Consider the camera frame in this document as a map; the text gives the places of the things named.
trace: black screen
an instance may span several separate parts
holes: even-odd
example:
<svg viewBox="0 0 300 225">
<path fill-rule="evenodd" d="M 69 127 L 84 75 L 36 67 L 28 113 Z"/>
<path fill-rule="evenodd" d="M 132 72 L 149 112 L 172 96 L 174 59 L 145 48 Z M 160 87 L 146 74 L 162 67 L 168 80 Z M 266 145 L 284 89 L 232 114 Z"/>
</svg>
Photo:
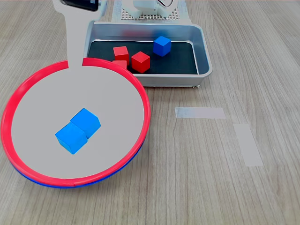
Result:
<svg viewBox="0 0 300 225">
<path fill-rule="evenodd" d="M 63 0 L 67 5 L 83 8 L 90 11 L 97 11 L 99 0 Z"/>
</svg>

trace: blue cube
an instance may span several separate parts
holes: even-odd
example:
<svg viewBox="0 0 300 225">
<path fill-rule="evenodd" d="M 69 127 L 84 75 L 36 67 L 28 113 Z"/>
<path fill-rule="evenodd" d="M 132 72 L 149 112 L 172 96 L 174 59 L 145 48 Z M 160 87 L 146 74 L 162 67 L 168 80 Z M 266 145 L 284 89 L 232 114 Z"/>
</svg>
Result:
<svg viewBox="0 0 300 225">
<path fill-rule="evenodd" d="M 161 57 L 167 55 L 171 50 L 171 40 L 160 36 L 153 43 L 153 52 Z"/>
<path fill-rule="evenodd" d="M 55 136 L 59 143 L 72 154 L 75 154 L 88 142 L 85 133 L 73 123 L 68 123 Z"/>
<path fill-rule="evenodd" d="M 85 108 L 71 119 L 71 123 L 83 130 L 88 139 L 101 127 L 98 117 Z"/>
</svg>

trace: tabletop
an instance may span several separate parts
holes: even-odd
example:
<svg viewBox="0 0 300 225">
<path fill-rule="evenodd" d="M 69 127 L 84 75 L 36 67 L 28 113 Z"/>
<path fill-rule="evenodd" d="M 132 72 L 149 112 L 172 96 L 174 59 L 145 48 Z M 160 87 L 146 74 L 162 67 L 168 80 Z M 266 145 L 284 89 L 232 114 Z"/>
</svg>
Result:
<svg viewBox="0 0 300 225">
<path fill-rule="evenodd" d="M 300 2 L 187 1 L 212 74 L 199 88 L 146 88 L 148 136 L 122 171 L 91 186 L 43 187 L 0 147 L 0 224 L 300 224 Z M 110 21 L 109 1 L 104 21 Z M 0 111 L 31 74 L 65 60 L 51 1 L 0 1 Z M 222 108 L 226 119 L 177 118 L 176 107 Z M 248 124 L 262 165 L 247 165 Z"/>
</svg>

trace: white tape strip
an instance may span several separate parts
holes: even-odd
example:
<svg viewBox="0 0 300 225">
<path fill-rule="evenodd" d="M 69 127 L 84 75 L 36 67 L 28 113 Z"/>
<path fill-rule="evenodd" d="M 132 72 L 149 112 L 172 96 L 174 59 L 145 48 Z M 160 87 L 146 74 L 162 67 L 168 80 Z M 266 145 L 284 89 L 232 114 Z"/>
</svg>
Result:
<svg viewBox="0 0 300 225">
<path fill-rule="evenodd" d="M 222 108 L 176 107 L 177 118 L 226 119 Z"/>
<path fill-rule="evenodd" d="M 234 124 L 233 126 L 246 166 L 263 166 L 250 126 L 248 124 Z"/>
</svg>

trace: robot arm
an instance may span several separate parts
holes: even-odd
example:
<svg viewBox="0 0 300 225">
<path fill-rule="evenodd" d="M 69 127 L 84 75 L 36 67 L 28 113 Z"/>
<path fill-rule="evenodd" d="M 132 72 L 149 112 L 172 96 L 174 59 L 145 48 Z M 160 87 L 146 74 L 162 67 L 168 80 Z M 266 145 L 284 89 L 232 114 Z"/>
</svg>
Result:
<svg viewBox="0 0 300 225">
<path fill-rule="evenodd" d="M 177 3 L 178 0 L 123 0 L 122 6 L 134 18 L 141 15 L 168 17 Z"/>
</svg>

